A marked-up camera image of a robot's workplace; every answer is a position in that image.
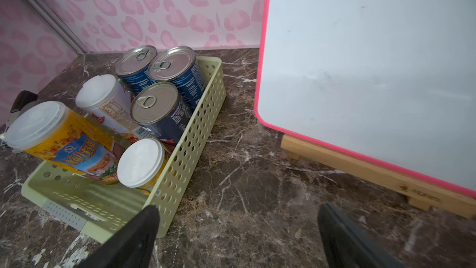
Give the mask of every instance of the red logo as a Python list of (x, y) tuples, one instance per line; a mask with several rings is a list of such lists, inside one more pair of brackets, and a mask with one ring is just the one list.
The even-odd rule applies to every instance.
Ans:
[(97, 121), (99, 121), (101, 124), (104, 122), (104, 116), (103, 117), (100, 117), (100, 116), (96, 116), (94, 115), (94, 113), (92, 113), (92, 116), (94, 119), (96, 119)]

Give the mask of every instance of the pink leopard print wallpaper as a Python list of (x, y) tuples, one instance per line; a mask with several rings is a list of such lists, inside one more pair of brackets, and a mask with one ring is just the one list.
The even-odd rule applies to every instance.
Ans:
[(90, 51), (259, 46), (264, 0), (45, 0)]
[(0, 125), (18, 93), (38, 93), (77, 57), (21, 0), (0, 0)]

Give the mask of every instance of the plastic basket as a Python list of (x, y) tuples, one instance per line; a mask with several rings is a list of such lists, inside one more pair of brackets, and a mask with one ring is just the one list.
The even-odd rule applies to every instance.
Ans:
[(165, 236), (226, 96), (221, 59), (197, 60), (208, 83), (205, 93), (149, 197), (122, 184), (96, 183), (46, 161), (28, 177), (21, 194), (99, 242), (107, 241), (145, 206), (156, 205), (157, 237)]

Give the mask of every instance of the pull tab ring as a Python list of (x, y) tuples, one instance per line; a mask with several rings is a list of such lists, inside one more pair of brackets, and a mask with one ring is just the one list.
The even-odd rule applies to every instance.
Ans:
[(142, 59), (144, 59), (147, 54), (149, 53), (149, 49), (147, 49), (147, 51), (140, 51), (137, 55), (136, 55), (136, 60), (137, 61), (141, 61)]
[(147, 109), (152, 107), (156, 101), (157, 101), (157, 98), (154, 96), (141, 97), (137, 99), (137, 104), (141, 106), (142, 108)]
[(170, 61), (167, 61), (167, 60), (164, 60), (162, 61), (161, 63), (155, 63), (152, 68), (154, 69), (168, 69), (170, 66), (172, 65), (172, 63)]

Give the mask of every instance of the pink whiteboard frame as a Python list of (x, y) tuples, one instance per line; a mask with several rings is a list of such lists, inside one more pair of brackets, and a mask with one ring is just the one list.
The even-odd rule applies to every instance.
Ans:
[(446, 182), (446, 181), (443, 181), (443, 180), (439, 180), (437, 178), (434, 178), (434, 177), (431, 177), (431, 176), (428, 176), (428, 175), (425, 175), (425, 174), (421, 174), (421, 173), (406, 169), (404, 167), (399, 167), (399, 166), (396, 166), (394, 164), (390, 164), (390, 163), (387, 163), (385, 161), (382, 161), (382, 160), (379, 160), (379, 159), (376, 159), (376, 158), (371, 158), (371, 157), (368, 157), (366, 155), (363, 155), (363, 154), (360, 154), (360, 153), (357, 153), (357, 152), (354, 152), (354, 151), (350, 151), (350, 150), (347, 150), (345, 148), (338, 147), (338, 146), (335, 146), (335, 145), (332, 145), (332, 144), (329, 144), (329, 143), (326, 143), (326, 142), (323, 142), (323, 141), (319, 141), (317, 139), (308, 137), (306, 135), (298, 134), (298, 133), (292, 132), (290, 130), (280, 128), (280, 127), (277, 127), (275, 125), (269, 124), (268, 122), (265, 122), (263, 120), (263, 118), (261, 118), (261, 116), (258, 113), (258, 103), (259, 103), (259, 87), (260, 87), (260, 82), (261, 82), (261, 69), (263, 67), (263, 56), (264, 56), (264, 48), (265, 48), (265, 40), (266, 40), (266, 29), (267, 29), (267, 25), (268, 25), (268, 12), (269, 12), (269, 0), (265, 0), (265, 7), (264, 7), (264, 12), (263, 12), (263, 26), (262, 26), (262, 29), (261, 29), (261, 44), (260, 44), (260, 48), (259, 48), (258, 76), (257, 76), (257, 80), (256, 80), (255, 108), (254, 108), (255, 109), (255, 115), (258, 118), (259, 122), (261, 122), (264, 126), (266, 126), (268, 128), (275, 129), (277, 131), (283, 132), (285, 134), (292, 135), (294, 137), (297, 137), (297, 138), (300, 138), (302, 140), (317, 144), (319, 146), (323, 146), (323, 147), (335, 150), (337, 152), (344, 153), (344, 154), (349, 155), (351, 157), (358, 158), (358, 159), (364, 160), (364, 161), (372, 163), (372, 164), (376, 164), (380, 167), (384, 167), (384, 168), (396, 171), (398, 173), (402, 173), (402, 174), (414, 177), (414, 178), (419, 179), (421, 181), (425, 181), (425, 182), (428, 182), (430, 184), (433, 184), (433, 185), (436, 185), (436, 186), (439, 186), (439, 187), (442, 187), (442, 188), (446, 188), (446, 189), (449, 189), (449, 190), (452, 190), (452, 191), (462, 193), (462, 194), (471, 196), (473, 198), (476, 198), (476, 191), (474, 191), (472, 189), (463, 188), (461, 186), (458, 186), (458, 185), (455, 185), (455, 184), (452, 184), (452, 183), (449, 183), (449, 182)]

